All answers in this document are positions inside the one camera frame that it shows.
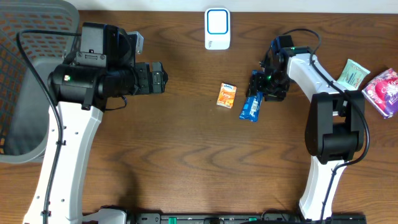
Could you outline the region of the orange tissue pack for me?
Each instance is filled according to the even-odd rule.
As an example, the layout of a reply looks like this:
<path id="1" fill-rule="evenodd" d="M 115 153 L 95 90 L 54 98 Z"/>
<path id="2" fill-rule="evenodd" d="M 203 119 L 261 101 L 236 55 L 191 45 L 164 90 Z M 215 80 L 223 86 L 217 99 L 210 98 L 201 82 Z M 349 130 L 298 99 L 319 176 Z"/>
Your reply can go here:
<path id="1" fill-rule="evenodd" d="M 216 104 L 231 109 L 234 104 L 237 88 L 234 85 L 222 83 Z"/>

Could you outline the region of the mint green wipes pack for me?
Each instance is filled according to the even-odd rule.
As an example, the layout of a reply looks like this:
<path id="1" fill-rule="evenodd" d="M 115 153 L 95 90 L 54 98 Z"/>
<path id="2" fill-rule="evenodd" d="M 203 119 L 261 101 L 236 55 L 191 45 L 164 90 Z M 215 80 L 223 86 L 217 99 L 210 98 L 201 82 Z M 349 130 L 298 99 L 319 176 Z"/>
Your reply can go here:
<path id="1" fill-rule="evenodd" d="M 364 80 L 364 78 L 370 74 L 370 71 L 357 62 L 348 59 L 347 63 L 339 77 L 337 83 L 345 87 L 347 90 L 357 90 Z"/>

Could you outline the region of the blue Oreo cookie pack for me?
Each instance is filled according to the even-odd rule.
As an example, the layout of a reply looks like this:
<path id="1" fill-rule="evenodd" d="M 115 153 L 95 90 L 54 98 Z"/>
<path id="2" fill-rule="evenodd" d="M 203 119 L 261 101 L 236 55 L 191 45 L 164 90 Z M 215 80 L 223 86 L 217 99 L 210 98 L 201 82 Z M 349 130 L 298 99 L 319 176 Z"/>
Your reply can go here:
<path id="1" fill-rule="evenodd" d="M 264 72 L 262 70 L 252 71 L 248 90 L 246 92 L 246 101 L 239 115 L 240 119 L 250 120 L 251 122 L 258 121 L 259 111 L 263 100 L 263 92 L 257 89 L 257 84 L 263 77 Z"/>

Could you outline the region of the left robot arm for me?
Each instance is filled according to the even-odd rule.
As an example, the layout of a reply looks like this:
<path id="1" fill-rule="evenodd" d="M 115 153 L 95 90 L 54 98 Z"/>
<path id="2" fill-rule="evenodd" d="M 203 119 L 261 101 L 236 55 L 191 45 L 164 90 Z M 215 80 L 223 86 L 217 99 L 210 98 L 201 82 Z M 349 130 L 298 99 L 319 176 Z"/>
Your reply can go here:
<path id="1" fill-rule="evenodd" d="M 40 80 L 49 103 L 44 160 L 24 223 L 130 223 L 131 214 L 104 206 L 84 215 L 82 193 L 90 150 L 109 98 L 160 94 L 167 72 L 160 62 L 138 63 L 138 32 L 86 22 L 80 48 L 69 53 L 47 80 Z"/>

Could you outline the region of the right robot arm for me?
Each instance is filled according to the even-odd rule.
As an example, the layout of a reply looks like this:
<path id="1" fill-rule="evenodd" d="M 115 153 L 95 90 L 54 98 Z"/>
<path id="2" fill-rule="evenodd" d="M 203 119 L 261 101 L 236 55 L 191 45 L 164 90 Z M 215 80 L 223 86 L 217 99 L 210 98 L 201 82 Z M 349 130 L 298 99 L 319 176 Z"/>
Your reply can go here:
<path id="1" fill-rule="evenodd" d="M 331 205 L 346 167 L 359 162 L 358 151 L 368 150 L 369 128 L 364 96 L 338 84 L 320 65 L 310 47 L 297 47 L 290 35 L 276 37 L 252 71 L 240 119 L 256 122 L 263 101 L 283 101 L 296 83 L 310 102 L 305 146 L 311 156 L 304 193 L 298 201 L 298 220 L 330 223 Z"/>

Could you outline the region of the red purple pad pack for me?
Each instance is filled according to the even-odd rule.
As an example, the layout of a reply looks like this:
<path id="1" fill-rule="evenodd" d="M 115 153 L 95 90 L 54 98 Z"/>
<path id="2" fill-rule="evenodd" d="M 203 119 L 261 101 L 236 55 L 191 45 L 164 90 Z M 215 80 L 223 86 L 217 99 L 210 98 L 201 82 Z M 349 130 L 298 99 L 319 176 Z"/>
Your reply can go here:
<path id="1" fill-rule="evenodd" d="M 397 72 L 393 68 L 374 77 L 361 92 L 385 119 L 397 113 Z"/>

